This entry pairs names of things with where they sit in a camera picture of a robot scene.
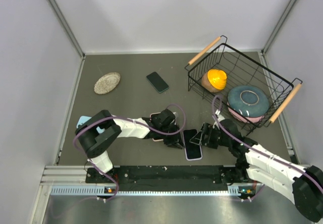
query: wooden handle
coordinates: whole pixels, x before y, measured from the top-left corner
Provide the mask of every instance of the wooden handle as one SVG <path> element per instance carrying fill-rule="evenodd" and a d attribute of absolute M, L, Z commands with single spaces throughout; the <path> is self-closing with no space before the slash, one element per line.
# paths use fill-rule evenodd
<path fill-rule="evenodd" d="M 213 47 L 218 41 L 220 41 L 220 39 L 221 39 L 221 37 L 219 36 L 217 39 L 215 39 L 213 42 L 211 42 L 198 55 L 196 55 L 194 58 L 192 58 L 191 61 L 188 62 L 188 64 L 192 65 L 193 63 L 195 63 L 204 53 L 206 53 L 211 47 Z"/>
<path fill-rule="evenodd" d="M 280 113 L 285 109 L 285 107 L 288 105 L 288 103 L 292 100 L 292 98 L 295 96 L 295 94 L 298 92 L 298 90 L 301 88 L 302 84 L 298 84 L 292 92 L 289 93 L 287 98 L 284 100 L 284 102 L 278 107 L 276 112 L 272 115 L 272 117 L 269 119 L 271 123 L 274 123 L 275 120 L 278 118 Z"/>

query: wall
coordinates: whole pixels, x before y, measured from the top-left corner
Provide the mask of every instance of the wall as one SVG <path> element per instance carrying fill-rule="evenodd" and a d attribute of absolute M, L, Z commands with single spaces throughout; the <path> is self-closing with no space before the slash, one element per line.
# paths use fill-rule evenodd
<path fill-rule="evenodd" d="M 200 50 L 219 35 L 261 49 L 289 0 L 57 0 L 89 53 Z"/>
<path fill-rule="evenodd" d="M 27 223 L 80 57 L 46 0 L 0 0 L 0 222 Z"/>
<path fill-rule="evenodd" d="M 302 163 L 323 168 L 323 0 L 299 0 L 267 57 L 271 67 L 303 86 L 285 109 Z"/>

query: black wire basket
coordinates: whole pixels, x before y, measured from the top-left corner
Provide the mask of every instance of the black wire basket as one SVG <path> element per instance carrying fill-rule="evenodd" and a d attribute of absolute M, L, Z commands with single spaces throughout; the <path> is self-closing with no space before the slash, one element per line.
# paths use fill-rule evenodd
<path fill-rule="evenodd" d="M 221 38 L 225 38 L 225 42 L 218 45 L 215 49 L 206 54 L 206 56 L 202 57 L 208 50 L 218 43 Z M 235 119 L 241 129 L 246 131 L 246 135 L 249 135 L 256 128 L 260 128 L 262 126 L 267 127 L 277 119 L 279 114 L 299 90 L 302 81 L 295 78 L 292 82 L 289 82 L 246 54 L 227 45 L 227 40 L 228 38 L 226 36 L 218 37 L 203 51 L 196 55 L 185 67 L 188 71 L 188 91 L 193 89 L 202 96 L 202 99 L 206 99 L 210 103 L 215 95 L 222 95 L 223 107 L 221 114 L 225 118 Z M 227 74 L 226 87 L 218 93 L 211 93 L 202 86 L 202 77 L 210 69 L 223 70 Z M 235 111 L 228 104 L 228 93 L 231 89 L 239 85 L 250 85 L 260 88 L 265 93 L 269 101 L 268 111 L 264 114 L 261 120 L 256 123 Z M 219 108 L 219 105 L 220 102 L 216 101 L 217 108 Z M 244 121 L 242 121 L 242 119 L 238 120 L 234 118 L 229 112 L 229 108 L 240 115 L 240 118 L 243 118 Z"/>

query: yellow bowl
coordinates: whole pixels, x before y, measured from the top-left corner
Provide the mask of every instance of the yellow bowl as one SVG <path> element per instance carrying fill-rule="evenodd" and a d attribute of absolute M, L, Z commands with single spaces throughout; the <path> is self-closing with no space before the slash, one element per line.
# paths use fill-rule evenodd
<path fill-rule="evenodd" d="M 210 84 L 218 90 L 223 90 L 227 84 L 226 72 L 219 69 L 210 69 L 207 72 L 207 78 Z"/>

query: smartphone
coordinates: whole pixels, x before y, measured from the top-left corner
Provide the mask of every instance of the smartphone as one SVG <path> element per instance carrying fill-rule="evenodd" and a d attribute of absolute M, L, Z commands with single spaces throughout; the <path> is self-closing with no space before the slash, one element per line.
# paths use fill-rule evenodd
<path fill-rule="evenodd" d="M 157 72 L 153 72 L 146 77 L 158 93 L 163 93 L 169 88 L 168 84 L 159 76 Z"/>
<path fill-rule="evenodd" d="M 191 143 L 190 140 L 197 134 L 196 129 L 183 131 L 185 155 L 189 161 L 202 159 L 202 149 L 200 145 Z"/>

